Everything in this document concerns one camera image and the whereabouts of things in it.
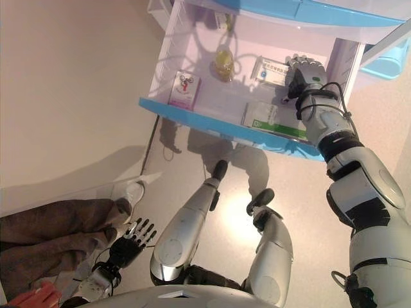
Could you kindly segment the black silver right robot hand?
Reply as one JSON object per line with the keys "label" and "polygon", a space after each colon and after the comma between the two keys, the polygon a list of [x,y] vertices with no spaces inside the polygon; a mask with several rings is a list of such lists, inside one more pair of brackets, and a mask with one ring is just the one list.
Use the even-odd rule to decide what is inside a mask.
{"label": "black silver right robot hand", "polygon": [[313,58],[295,56],[287,64],[290,67],[288,99],[298,98],[305,90],[320,89],[328,82],[324,66]]}

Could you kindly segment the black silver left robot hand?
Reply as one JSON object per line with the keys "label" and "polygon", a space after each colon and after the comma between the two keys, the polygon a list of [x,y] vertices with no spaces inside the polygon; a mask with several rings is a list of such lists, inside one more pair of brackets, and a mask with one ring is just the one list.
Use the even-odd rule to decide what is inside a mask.
{"label": "black silver left robot hand", "polygon": [[118,269],[129,266],[156,234],[155,225],[148,218],[138,218],[110,247],[109,264]]}

